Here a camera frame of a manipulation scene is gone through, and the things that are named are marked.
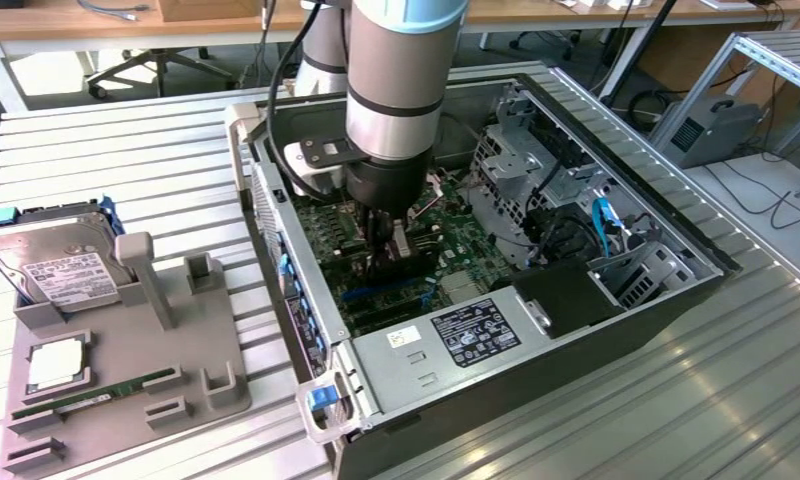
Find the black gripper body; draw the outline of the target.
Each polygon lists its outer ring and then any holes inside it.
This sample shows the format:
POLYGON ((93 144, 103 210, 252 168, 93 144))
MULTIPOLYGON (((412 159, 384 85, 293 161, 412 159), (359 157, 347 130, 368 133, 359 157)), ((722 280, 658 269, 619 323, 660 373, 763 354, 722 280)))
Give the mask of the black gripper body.
POLYGON ((376 157, 345 166, 352 198, 372 210, 408 210, 421 196, 433 155, 423 152, 404 160, 376 157))

